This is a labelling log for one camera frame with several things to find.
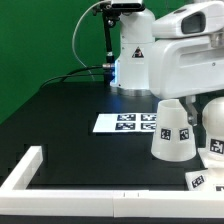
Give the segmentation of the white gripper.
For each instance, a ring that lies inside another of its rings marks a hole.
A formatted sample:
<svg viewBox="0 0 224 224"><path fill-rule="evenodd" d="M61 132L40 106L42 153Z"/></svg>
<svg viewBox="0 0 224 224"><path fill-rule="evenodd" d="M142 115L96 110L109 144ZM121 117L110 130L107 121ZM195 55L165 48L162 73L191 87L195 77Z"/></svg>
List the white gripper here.
<svg viewBox="0 0 224 224"><path fill-rule="evenodd" d="M184 5L156 20L152 33L150 90L162 99L184 97L188 123L196 126L190 95L224 89L224 1Z"/></svg>

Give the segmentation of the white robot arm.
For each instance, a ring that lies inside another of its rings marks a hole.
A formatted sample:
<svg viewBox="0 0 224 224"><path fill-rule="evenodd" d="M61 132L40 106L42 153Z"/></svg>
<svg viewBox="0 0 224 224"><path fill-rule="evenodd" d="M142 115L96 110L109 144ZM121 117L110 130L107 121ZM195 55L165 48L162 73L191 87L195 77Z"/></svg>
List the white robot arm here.
<svg viewBox="0 0 224 224"><path fill-rule="evenodd" d="M196 125L195 96L224 89L224 0L194 0L159 19L137 0L112 0L111 6L121 11L111 87L177 98Z"/></svg>

